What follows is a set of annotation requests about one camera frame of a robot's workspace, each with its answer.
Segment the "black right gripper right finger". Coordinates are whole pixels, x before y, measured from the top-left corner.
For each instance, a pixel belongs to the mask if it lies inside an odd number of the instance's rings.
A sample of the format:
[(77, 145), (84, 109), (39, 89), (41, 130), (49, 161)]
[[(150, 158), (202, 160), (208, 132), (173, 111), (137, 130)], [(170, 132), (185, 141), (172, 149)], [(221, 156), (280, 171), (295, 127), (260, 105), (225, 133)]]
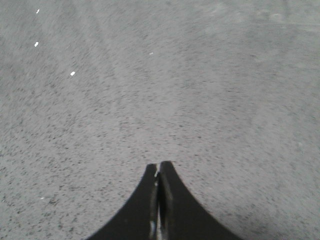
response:
[(158, 174), (160, 229), (163, 240), (239, 240), (191, 194), (170, 161)]

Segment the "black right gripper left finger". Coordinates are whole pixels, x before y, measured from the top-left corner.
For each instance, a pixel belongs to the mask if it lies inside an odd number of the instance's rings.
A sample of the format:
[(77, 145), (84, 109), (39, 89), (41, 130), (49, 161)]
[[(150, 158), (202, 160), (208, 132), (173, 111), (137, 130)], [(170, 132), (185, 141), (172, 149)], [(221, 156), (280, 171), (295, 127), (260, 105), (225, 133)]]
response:
[(156, 240), (158, 226), (158, 173), (148, 164), (129, 199), (89, 240)]

